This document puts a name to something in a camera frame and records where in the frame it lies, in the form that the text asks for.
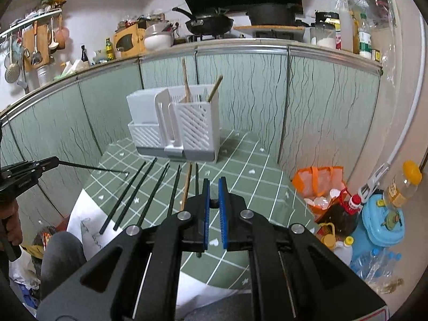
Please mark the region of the person's left hand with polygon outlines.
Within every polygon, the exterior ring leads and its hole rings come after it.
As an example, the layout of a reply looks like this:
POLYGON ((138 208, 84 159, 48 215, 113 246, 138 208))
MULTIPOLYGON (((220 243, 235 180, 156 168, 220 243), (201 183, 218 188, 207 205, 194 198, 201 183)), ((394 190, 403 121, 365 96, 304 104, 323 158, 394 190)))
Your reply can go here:
POLYGON ((1 220, 6 220, 4 227, 7 240, 13 246, 19 246, 22 243, 22 229, 19 218, 19 205, 16 199, 9 203, 1 202, 1 220))

